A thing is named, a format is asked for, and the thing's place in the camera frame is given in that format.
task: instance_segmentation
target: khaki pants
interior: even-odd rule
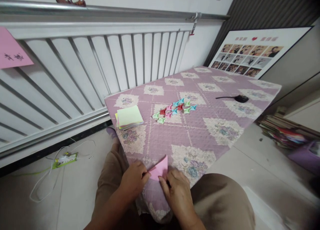
[[[114,144],[106,157],[101,176],[98,180],[94,218],[109,197],[119,187],[127,167],[119,154],[119,145]],[[255,217],[251,204],[242,187],[231,178],[221,174],[206,174],[192,188],[191,194],[196,213],[206,229],[214,230],[251,230],[255,228]],[[154,224],[147,229],[179,229],[173,218],[168,226]],[[138,215],[135,204],[115,229],[146,229]]]

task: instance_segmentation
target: green origami star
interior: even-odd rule
[[[190,106],[190,101],[185,102],[184,106]]]
[[[164,124],[164,120],[165,120],[165,118],[159,118],[159,119],[157,120],[157,122],[158,122],[158,123],[161,123],[161,124]]]
[[[190,109],[191,109],[191,107],[183,109],[183,113],[185,113],[185,114],[190,113]]]
[[[158,111],[157,113],[154,113],[154,114],[152,115],[152,118],[153,118],[153,119],[158,119],[158,118],[159,118],[159,114],[160,114],[159,111]]]

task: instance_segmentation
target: table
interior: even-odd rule
[[[138,105],[144,124],[127,131],[116,129],[129,163],[141,160],[150,169],[165,155],[169,169],[176,167],[192,187],[206,170],[225,154],[243,130],[271,103],[281,86],[236,73],[196,67],[126,90],[105,99],[113,125],[118,109]],[[246,103],[220,96],[249,97]],[[195,111],[178,111],[164,124],[152,115],[185,98]],[[138,205],[155,221],[172,215],[159,182],[149,180]]]

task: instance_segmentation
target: stack of books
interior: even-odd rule
[[[320,139],[319,132],[283,118],[282,110],[279,108],[274,115],[265,116],[258,122],[263,132],[279,147],[296,149],[311,140]]]
[[[144,123],[137,105],[120,109],[115,116],[117,119],[117,127],[124,131]]]

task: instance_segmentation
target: purple box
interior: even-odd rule
[[[288,155],[288,158],[313,174],[320,176],[320,157],[310,151],[315,143],[316,141],[312,141],[303,145]]]

